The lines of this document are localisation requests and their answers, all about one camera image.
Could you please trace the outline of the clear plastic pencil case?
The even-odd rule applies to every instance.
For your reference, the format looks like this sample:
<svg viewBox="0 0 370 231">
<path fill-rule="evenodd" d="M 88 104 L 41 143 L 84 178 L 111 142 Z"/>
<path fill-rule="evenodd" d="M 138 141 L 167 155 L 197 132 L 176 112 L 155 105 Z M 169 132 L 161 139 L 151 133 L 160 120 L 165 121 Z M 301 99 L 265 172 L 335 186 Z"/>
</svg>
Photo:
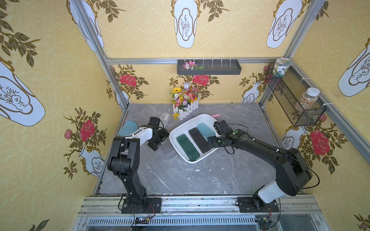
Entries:
<svg viewBox="0 0 370 231">
<path fill-rule="evenodd" d="M 172 115 L 170 113 L 162 113 L 160 116 L 160 120 L 165 123 L 168 122 L 171 119 Z"/>
</svg>

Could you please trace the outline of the teal translucent pencil case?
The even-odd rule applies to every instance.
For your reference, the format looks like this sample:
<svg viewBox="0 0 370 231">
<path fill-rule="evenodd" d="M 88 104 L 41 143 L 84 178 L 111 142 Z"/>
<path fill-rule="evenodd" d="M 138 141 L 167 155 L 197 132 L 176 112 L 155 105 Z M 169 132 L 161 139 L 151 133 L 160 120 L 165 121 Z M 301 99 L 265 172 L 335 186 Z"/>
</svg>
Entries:
<svg viewBox="0 0 370 231">
<path fill-rule="evenodd" d="M 197 125 L 198 131 L 207 140 L 209 137 L 216 136 L 216 132 L 210 128 L 206 123 L 199 123 Z"/>
</svg>

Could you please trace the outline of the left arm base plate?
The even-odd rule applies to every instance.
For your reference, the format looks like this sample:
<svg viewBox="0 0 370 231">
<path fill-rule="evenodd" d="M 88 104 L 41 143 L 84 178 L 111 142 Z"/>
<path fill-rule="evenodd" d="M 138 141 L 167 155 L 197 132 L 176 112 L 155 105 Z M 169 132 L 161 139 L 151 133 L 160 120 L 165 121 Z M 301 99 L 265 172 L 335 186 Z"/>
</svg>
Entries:
<svg viewBox="0 0 370 231">
<path fill-rule="evenodd" d="M 121 208 L 122 214 L 157 214 L 161 212 L 162 199 L 161 198 L 147 198 L 144 200 L 134 200 L 126 198 L 123 201 Z"/>
</svg>

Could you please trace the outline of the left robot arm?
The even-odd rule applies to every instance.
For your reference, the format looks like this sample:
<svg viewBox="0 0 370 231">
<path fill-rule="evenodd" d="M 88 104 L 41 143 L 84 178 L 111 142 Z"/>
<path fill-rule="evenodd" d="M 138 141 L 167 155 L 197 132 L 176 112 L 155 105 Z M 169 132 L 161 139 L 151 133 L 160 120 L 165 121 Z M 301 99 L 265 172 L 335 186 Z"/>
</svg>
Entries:
<svg viewBox="0 0 370 231">
<path fill-rule="evenodd" d="M 114 138 L 107 158 L 107 168 L 122 181 L 127 191 L 127 197 L 118 205 L 123 214 L 161 211 L 162 200 L 149 198 L 140 182 L 140 146 L 148 142 L 148 146 L 156 151 L 168 136 L 162 121 L 152 116 L 147 125 L 140 127 L 134 121 L 127 121 Z"/>
</svg>

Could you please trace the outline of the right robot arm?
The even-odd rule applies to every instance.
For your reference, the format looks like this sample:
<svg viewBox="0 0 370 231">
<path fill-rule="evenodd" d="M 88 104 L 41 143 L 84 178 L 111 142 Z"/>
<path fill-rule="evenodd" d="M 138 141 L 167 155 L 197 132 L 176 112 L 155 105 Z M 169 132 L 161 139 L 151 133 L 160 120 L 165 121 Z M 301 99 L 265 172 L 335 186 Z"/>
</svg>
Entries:
<svg viewBox="0 0 370 231">
<path fill-rule="evenodd" d="M 297 149 L 279 148 L 253 137 L 247 131 L 234 131 L 224 120 L 215 122 L 214 128 L 218 136 L 208 138 L 210 147 L 231 147 L 249 152 L 275 169 L 276 179 L 254 193 L 256 207 L 268 205 L 285 195 L 296 196 L 312 179 L 311 169 Z"/>
</svg>

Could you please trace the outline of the black pencil case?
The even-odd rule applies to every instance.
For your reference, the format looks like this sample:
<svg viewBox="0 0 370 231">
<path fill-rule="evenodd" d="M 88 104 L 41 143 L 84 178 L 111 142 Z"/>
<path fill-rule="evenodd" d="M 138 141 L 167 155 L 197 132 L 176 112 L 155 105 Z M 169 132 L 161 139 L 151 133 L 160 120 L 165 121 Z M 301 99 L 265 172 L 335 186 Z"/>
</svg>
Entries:
<svg viewBox="0 0 370 231">
<path fill-rule="evenodd" d="M 199 150 L 205 154 L 211 150 L 211 147 L 208 144 L 208 141 L 203 137 L 200 131 L 197 128 L 193 128 L 188 131 L 191 138 L 194 140 L 195 144 Z"/>
</svg>

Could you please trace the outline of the dark green pencil case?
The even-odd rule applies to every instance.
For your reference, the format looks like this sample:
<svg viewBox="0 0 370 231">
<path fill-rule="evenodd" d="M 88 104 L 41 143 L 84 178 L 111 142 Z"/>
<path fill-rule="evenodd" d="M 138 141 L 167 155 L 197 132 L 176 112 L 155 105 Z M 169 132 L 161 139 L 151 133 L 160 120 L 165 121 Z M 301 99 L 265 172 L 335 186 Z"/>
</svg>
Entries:
<svg viewBox="0 0 370 231">
<path fill-rule="evenodd" d="M 199 152 L 185 134 L 177 137 L 176 140 L 191 162 L 196 161 L 200 157 Z"/>
</svg>

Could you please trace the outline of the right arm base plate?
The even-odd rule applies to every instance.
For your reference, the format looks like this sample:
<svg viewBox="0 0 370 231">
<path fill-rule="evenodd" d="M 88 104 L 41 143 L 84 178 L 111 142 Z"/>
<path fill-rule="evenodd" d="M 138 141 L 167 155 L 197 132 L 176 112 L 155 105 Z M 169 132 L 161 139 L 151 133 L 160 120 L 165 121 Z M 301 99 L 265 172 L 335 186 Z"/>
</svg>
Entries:
<svg viewBox="0 0 370 231">
<path fill-rule="evenodd" d="M 280 211 L 275 200 L 266 204 L 264 201 L 254 197 L 238 197 L 235 205 L 239 208 L 240 213 L 274 213 Z"/>
</svg>

